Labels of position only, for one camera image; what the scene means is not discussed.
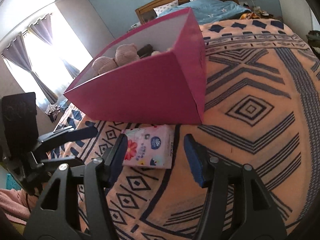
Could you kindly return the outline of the pink sleeve left forearm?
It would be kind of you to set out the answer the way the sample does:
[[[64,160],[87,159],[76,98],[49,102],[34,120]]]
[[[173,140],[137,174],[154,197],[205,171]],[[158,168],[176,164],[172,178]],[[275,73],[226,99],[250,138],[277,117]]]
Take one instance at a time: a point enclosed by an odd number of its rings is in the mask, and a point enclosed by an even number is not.
[[[30,217],[29,209],[36,206],[38,198],[30,196],[23,189],[1,189],[0,205],[7,218],[14,223],[25,225]]]

